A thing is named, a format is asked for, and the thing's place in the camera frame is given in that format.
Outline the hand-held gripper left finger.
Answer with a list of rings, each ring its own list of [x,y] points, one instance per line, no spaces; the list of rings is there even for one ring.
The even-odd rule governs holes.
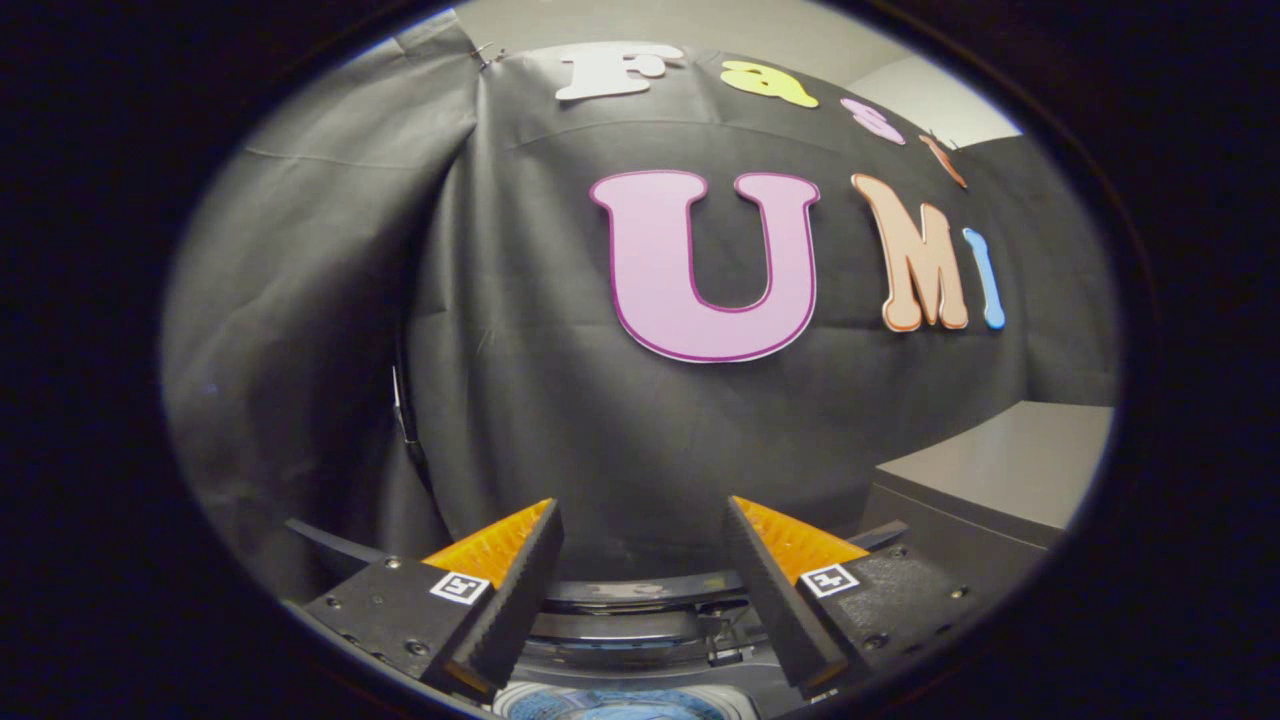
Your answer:
[[[563,538],[559,505],[544,498],[425,559],[378,555],[303,611],[416,682],[493,701],[541,611]]]

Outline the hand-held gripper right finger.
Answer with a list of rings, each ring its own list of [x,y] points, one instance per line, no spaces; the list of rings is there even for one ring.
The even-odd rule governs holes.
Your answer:
[[[723,537],[787,683],[808,700],[901,673],[977,616],[975,589],[902,542],[867,550],[739,496]]]

